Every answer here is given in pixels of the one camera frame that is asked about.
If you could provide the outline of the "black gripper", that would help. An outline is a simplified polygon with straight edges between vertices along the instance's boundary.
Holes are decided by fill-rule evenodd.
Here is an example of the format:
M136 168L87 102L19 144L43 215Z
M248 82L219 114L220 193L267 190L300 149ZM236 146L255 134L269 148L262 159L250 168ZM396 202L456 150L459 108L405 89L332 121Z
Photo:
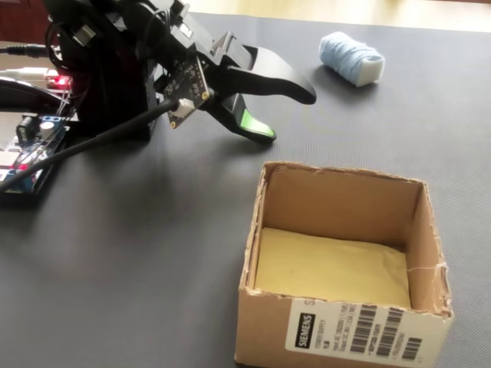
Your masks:
M270 126L251 115L241 94L282 95L306 105L316 102L310 82L275 52L244 46L231 31L215 39L190 13L170 19L168 71L193 56L213 71L222 69L217 74L217 92L227 98L208 100L208 113L230 132L264 145L277 138Z

